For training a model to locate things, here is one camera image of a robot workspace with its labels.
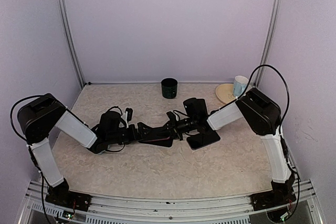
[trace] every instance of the vertical metal post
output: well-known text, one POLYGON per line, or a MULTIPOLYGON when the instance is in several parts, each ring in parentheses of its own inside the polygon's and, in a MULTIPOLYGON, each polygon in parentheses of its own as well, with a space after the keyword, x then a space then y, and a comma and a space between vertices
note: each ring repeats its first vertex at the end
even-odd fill
MULTIPOLYGON (((272 44, 272 39, 275 31, 275 26, 278 18, 278 12, 279 12, 279 7, 280 7, 280 2, 281 0, 274 0, 273 2, 273 8, 272 8, 272 13, 271 13, 271 19, 268 27, 268 32, 267 32, 267 37, 266 37, 266 42, 264 45, 264 50, 262 53, 262 58, 260 64, 266 64, 269 56, 269 51, 270 47, 272 44)), ((254 81, 254 84, 256 87, 260 85, 262 76, 264 74, 264 68, 260 68, 257 72, 256 79, 254 81)))
POLYGON ((84 80, 82 70, 80 68, 78 57, 77 57, 77 54, 76 54, 76 51, 75 51, 75 46, 73 44, 74 41, 72 39, 72 35, 71 35, 71 31, 70 31, 70 26, 69 26, 69 21, 68 21, 68 16, 67 16, 67 9, 66 9, 66 6, 65 6, 65 0, 58 0, 58 4, 59 4, 59 10, 60 10, 60 13, 61 13, 61 20, 62 20, 62 23, 63 23, 64 32, 65 32, 65 35, 66 35, 66 38, 67 38, 67 43, 68 43, 68 47, 69 47, 69 51, 70 51, 72 64, 73 64, 73 67, 75 69, 79 85, 80 85, 81 88, 83 88, 85 86, 85 80, 84 80))

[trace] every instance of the white wall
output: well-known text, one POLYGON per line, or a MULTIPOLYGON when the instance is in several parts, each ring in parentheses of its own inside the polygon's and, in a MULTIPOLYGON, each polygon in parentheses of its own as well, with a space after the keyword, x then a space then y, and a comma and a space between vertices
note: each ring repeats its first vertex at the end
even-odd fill
POLYGON ((80 90, 57 0, 0 0, 0 79, 0 223, 9 224, 37 174, 9 123, 12 105, 47 92, 72 105, 80 90))
MULTIPOLYGON (((335 223, 336 0, 282 0, 269 63, 290 89, 288 145, 302 178, 312 180, 327 223, 335 223)), ((283 84, 270 70, 261 87, 285 107, 283 84)))
POLYGON ((273 0, 66 0, 91 82, 232 81, 260 63, 273 0))

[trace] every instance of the metal frame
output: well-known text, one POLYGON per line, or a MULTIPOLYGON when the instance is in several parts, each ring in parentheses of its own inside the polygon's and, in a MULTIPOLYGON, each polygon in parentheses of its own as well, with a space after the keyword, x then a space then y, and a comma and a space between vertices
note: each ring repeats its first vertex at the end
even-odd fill
POLYGON ((66 38, 67 38, 67 43, 68 43, 68 47, 69 47, 69 51, 70 51, 72 64, 73 64, 73 67, 75 69, 79 85, 80 85, 81 88, 83 88, 85 86, 85 79, 84 79, 83 72, 80 68, 80 64, 79 64, 79 60, 78 60, 78 57, 77 57, 77 54, 76 54, 75 46, 73 44, 74 40, 72 39, 72 35, 71 35, 71 31, 70 31, 65 0, 58 0, 58 4, 59 4, 59 10, 60 10, 60 13, 61 13, 61 20, 62 20, 62 23, 63 23, 64 32, 65 32, 65 35, 66 35, 66 38))
MULTIPOLYGON (((265 42, 265 45, 264 45, 264 50, 263 50, 262 58, 261 58, 261 62, 260 62, 261 65, 266 64, 267 60, 268 60, 268 57, 269 57, 269 51, 270 51, 270 47, 271 47, 271 44, 272 44, 273 35, 274 35, 275 27, 276 27, 276 22, 277 22, 279 8, 280 8, 280 2, 281 2, 281 0, 274 0, 274 2, 273 2, 271 20, 269 22, 266 42, 265 42)), ((256 75, 256 79, 254 81, 254 84, 255 84, 256 87, 258 87, 260 85, 262 76, 264 74, 264 71, 265 71, 264 68, 260 68, 258 70, 257 75, 256 75)))
MULTIPOLYGON (((297 194, 297 181, 293 186, 297 194)), ((210 223, 249 223, 249 216, 280 207, 253 211, 250 195, 213 197, 201 199, 142 199, 92 195, 88 212, 76 211, 74 223, 127 223, 127 224, 210 224, 210 223)), ((300 201, 308 201, 315 224, 322 224, 319 204, 309 180, 300 183, 300 201)), ((47 213, 56 217, 64 210, 72 211, 53 204, 45 203, 47 213)), ((41 206, 41 183, 31 182, 17 224, 26 224, 31 211, 43 212, 41 206)))

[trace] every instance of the beige table surface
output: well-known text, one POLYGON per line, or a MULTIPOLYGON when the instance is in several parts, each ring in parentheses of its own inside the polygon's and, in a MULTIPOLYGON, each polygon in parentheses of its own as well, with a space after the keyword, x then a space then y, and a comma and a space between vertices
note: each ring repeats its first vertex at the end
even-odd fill
MULTIPOLYGON (((204 98, 208 111, 220 108, 216 86, 179 84, 172 100, 162 97, 160 84, 85 86, 72 111, 93 127, 111 106, 130 107, 131 123, 162 126, 168 121, 166 112, 184 112, 183 101, 191 97, 204 98)), ((196 151, 185 140, 175 140, 171 148, 134 143, 122 152, 101 155, 61 133, 53 153, 70 188, 92 194, 180 199, 270 189, 265 147, 246 121, 240 119, 217 132, 219 142, 196 151)))

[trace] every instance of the white backdrop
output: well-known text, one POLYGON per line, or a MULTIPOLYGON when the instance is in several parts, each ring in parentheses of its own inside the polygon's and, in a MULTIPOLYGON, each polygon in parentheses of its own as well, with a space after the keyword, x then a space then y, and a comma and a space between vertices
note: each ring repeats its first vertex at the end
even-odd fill
POLYGON ((232 81, 260 63, 273 0, 65 0, 85 80, 232 81))

